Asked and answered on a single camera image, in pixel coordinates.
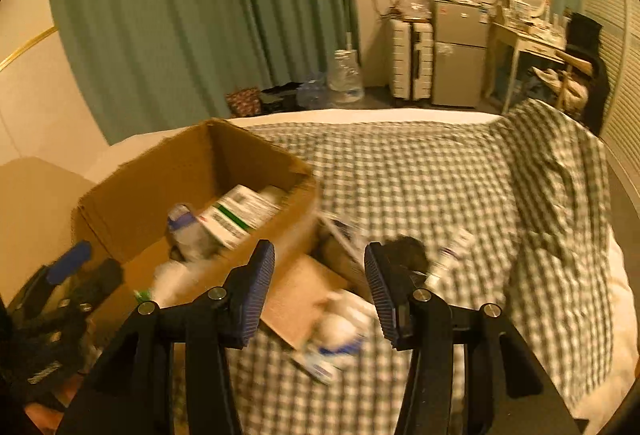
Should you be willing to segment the white hair dryer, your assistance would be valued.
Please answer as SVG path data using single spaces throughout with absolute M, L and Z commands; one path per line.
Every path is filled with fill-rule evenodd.
M 194 289 L 209 267 L 209 261 L 169 261 L 159 265 L 149 288 L 152 301 L 160 308 L 192 302 Z

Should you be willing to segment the white cream tube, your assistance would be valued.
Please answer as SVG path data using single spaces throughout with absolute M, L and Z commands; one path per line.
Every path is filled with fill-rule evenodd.
M 469 230 L 452 229 L 447 240 L 438 248 L 436 257 L 430 262 L 425 286 L 429 290 L 435 290 L 468 257 L 474 242 L 475 237 Z

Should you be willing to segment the white green medicine box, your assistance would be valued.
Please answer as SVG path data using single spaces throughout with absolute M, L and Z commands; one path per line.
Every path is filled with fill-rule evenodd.
M 279 210 L 262 194 L 238 184 L 199 213 L 198 221 L 223 247 L 233 250 Z

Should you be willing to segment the white plush toy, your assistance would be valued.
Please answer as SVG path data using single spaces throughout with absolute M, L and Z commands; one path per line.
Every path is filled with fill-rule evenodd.
M 359 351 L 374 316 L 375 307 L 359 295 L 333 291 L 326 296 L 310 341 L 323 355 L 352 354 Z

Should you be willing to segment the crushed plastic water bottle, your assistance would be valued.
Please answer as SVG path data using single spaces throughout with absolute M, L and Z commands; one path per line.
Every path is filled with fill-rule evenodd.
M 167 231 L 172 245 L 186 262 L 206 261 L 217 254 L 217 241 L 184 204 L 177 204 L 169 211 Z

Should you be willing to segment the black furry object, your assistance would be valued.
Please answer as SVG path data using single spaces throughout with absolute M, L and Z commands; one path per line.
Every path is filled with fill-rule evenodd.
M 424 281 L 430 262 L 426 257 L 424 244 L 413 237 L 398 237 L 383 244 L 390 261 L 412 274 L 413 279 Z

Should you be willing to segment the brown cardboard box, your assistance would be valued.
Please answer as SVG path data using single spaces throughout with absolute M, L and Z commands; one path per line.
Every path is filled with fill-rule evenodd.
M 280 195 L 278 213 L 239 245 L 224 247 L 194 280 L 164 305 L 185 304 L 248 261 L 261 239 L 272 242 L 274 270 L 262 321 L 285 343 L 299 348 L 322 315 L 326 296 L 345 280 L 313 261 L 318 239 L 319 183 L 290 148 L 247 130 L 210 120 L 162 140 L 122 164 L 82 196 L 73 232 L 93 247 L 90 269 L 111 257 L 124 267 L 124 283 L 96 312 L 96 327 L 113 335 L 134 309 L 135 291 L 148 289 L 169 259 L 167 217 L 177 204 L 201 213 L 238 184 Z

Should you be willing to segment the green checkered bed cover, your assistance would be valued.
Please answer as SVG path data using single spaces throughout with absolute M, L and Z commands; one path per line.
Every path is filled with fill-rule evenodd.
M 370 241 L 418 239 L 434 259 L 473 241 L 435 291 L 451 305 L 500 305 L 569 406 L 612 371 L 610 197 L 602 144 L 532 101 L 483 124 L 258 125 L 321 184 L 323 210 Z M 371 328 L 336 381 L 298 369 L 260 329 L 229 363 L 247 434 L 389 434 L 410 356 Z

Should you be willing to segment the blue white tissue pack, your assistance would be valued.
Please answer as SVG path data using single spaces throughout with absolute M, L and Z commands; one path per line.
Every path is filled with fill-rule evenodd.
M 336 351 L 308 342 L 300 351 L 294 351 L 291 358 L 313 379 L 329 385 L 335 382 L 345 369 L 355 363 L 363 342 L 363 337 L 357 337 L 356 340 L 340 346 Z

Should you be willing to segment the large clear water bottle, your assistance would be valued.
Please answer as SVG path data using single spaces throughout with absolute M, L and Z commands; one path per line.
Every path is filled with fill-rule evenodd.
M 356 51 L 337 49 L 334 52 L 326 85 L 331 102 L 337 106 L 356 103 L 363 98 L 364 89 Z

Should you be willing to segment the white suitcase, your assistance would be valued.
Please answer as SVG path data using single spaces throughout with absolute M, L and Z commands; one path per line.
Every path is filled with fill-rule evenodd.
M 395 99 L 430 99 L 433 82 L 433 27 L 426 21 L 390 20 L 390 92 Z

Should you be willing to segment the white dressing table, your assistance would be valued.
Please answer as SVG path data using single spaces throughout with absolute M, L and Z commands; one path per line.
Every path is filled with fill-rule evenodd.
M 529 54 L 554 63 L 561 63 L 558 53 L 565 48 L 565 36 L 542 38 L 522 32 L 513 26 L 496 21 L 491 22 L 485 61 L 484 95 L 499 110 L 505 114 L 510 109 L 515 94 L 516 76 L 522 54 Z M 499 52 L 502 48 L 511 49 L 506 91 L 499 99 L 496 96 L 497 70 Z

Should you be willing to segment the silver mini fridge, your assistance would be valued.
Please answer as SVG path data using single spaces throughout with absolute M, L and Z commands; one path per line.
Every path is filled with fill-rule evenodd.
M 488 11 L 482 6 L 436 0 L 433 17 L 432 103 L 475 108 L 482 97 Z

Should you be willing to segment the white louvered wardrobe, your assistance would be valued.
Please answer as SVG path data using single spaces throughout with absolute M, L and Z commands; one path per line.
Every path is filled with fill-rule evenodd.
M 634 187 L 639 184 L 639 0 L 582 0 L 603 25 L 601 56 L 611 95 L 602 137 Z

